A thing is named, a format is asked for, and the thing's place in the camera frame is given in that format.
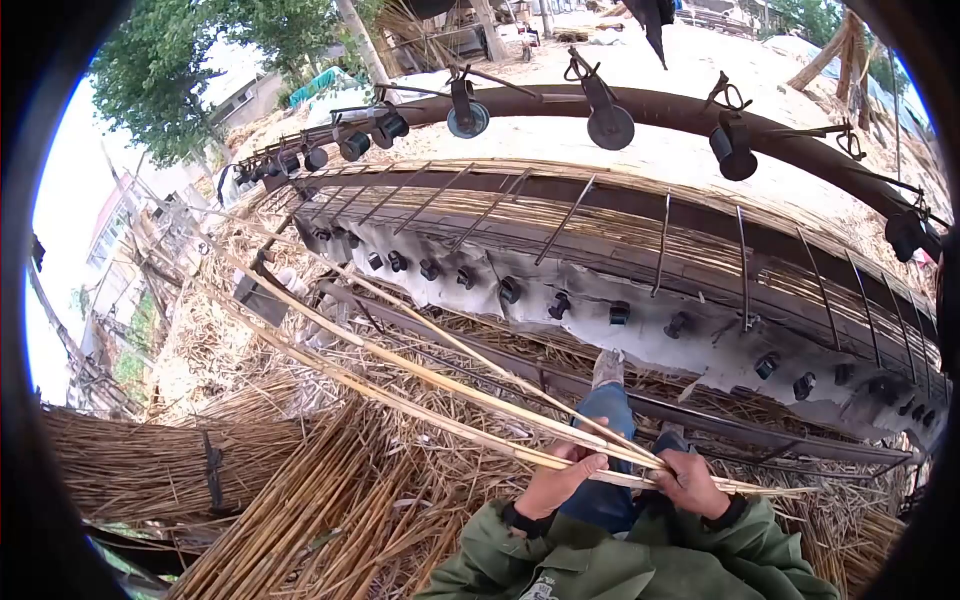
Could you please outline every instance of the shoe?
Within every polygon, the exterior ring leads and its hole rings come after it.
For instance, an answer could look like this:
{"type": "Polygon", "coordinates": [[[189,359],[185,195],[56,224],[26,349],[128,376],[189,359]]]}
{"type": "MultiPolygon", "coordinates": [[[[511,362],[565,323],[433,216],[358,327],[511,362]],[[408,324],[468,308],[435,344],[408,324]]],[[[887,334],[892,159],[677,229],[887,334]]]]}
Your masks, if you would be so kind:
{"type": "Polygon", "coordinates": [[[623,352],[619,349],[602,350],[593,363],[593,389],[608,383],[623,385],[623,352]]]}

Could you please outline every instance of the dirt ground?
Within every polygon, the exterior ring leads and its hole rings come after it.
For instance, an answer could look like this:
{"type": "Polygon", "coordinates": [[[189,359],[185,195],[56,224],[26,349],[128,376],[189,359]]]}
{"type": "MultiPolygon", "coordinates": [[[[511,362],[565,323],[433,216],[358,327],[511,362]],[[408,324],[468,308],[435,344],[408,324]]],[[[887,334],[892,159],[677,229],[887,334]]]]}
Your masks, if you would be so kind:
{"type": "MultiPolygon", "coordinates": [[[[647,43],[634,19],[601,19],[591,12],[557,15],[558,26],[584,26],[598,22],[622,21],[622,44],[601,46],[577,44],[584,58],[600,61],[600,74],[613,86],[641,87],[706,97],[723,70],[740,89],[744,99],[753,99],[749,111],[786,126],[807,129],[841,123],[843,113],[832,102],[836,83],[818,77],[808,87],[821,104],[784,82],[803,66],[798,57],[784,56],[758,41],[729,36],[678,23],[663,29],[663,45],[669,71],[647,43]]],[[[546,42],[534,50],[534,59],[519,60],[518,42],[510,48],[516,59],[499,64],[481,60],[477,66],[516,84],[556,84],[563,81],[569,56],[567,44],[546,42]]],[[[484,86],[476,79],[478,86],[484,86]]],[[[272,121],[255,133],[240,149],[248,156],[280,135],[297,132],[303,126],[305,109],[286,119],[272,121]]],[[[879,173],[896,176],[893,135],[883,131],[884,149],[869,133],[860,132],[861,146],[868,153],[863,164],[879,173]]],[[[832,138],[825,143],[833,144],[832,138]]],[[[335,156],[335,149],[328,149],[335,156]]],[[[935,207],[948,205],[942,178],[929,174],[909,148],[902,147],[903,179],[927,190],[927,201],[935,207]]],[[[882,238],[884,220],[865,204],[839,188],[819,180],[775,158],[758,155],[759,167],[746,181],[728,181],[720,176],[707,141],[699,135],[649,126],[636,126],[634,141],[619,152],[595,146],[588,138],[586,121],[567,117],[496,118],[480,136],[465,140],[454,137],[445,124],[418,128],[399,139],[390,151],[373,149],[365,161],[402,158],[523,157],[624,168],[666,183],[693,185],[724,196],[747,196],[771,205],[783,206],[799,222],[805,213],[816,213],[835,224],[836,233],[850,240],[852,247],[883,265],[913,287],[923,290],[916,270],[905,269],[882,238]]],[[[913,200],[912,194],[904,197],[913,200]]]]}

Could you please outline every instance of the person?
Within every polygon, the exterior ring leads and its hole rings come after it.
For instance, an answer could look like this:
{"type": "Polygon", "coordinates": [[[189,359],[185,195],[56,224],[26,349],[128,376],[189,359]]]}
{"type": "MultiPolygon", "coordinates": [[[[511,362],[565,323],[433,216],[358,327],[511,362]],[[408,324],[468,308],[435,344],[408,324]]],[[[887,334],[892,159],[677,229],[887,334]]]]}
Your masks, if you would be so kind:
{"type": "MultiPolygon", "coordinates": [[[[623,355],[601,352],[581,415],[625,438],[635,433],[623,388],[623,355]]],[[[574,424],[589,430],[584,423],[574,424]]],[[[727,495],[679,431],[665,427],[653,451],[670,467],[649,477],[659,491],[588,479],[631,466],[561,442],[550,453],[575,461],[538,468],[513,502],[484,505],[459,550],[430,573],[419,600],[835,599],[836,588],[801,557],[763,497],[727,495]]]]}

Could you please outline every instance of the jacket sleeve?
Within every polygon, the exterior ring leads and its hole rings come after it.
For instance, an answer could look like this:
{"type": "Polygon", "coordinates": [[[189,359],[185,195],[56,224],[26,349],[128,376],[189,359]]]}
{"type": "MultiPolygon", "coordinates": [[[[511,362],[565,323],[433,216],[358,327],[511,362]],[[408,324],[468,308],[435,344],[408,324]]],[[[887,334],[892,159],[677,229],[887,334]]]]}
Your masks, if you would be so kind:
{"type": "MultiPolygon", "coordinates": [[[[838,599],[837,589],[818,578],[804,560],[800,534],[786,534],[774,521],[770,501],[755,496],[740,519],[727,529],[710,531],[690,513],[680,519],[690,548],[716,556],[731,572],[763,592],[789,585],[805,599],[838,599]]],[[[782,593],[766,597],[784,597],[782,593]]]]}
{"type": "Polygon", "coordinates": [[[550,548],[546,539],[511,533],[501,518],[505,504],[488,502],[470,518],[460,535],[460,549],[433,569],[417,600],[495,597],[529,582],[550,548]]]}

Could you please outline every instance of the building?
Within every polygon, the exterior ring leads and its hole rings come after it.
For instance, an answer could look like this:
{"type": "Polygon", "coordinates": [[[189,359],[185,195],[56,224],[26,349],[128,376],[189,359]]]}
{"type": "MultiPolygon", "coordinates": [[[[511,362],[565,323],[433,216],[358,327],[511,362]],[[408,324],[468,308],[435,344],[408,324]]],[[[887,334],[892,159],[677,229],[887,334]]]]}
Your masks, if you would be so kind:
{"type": "Polygon", "coordinates": [[[236,70],[210,80],[204,93],[215,109],[212,121],[225,131],[247,125],[276,110],[283,80],[278,73],[236,70]]]}

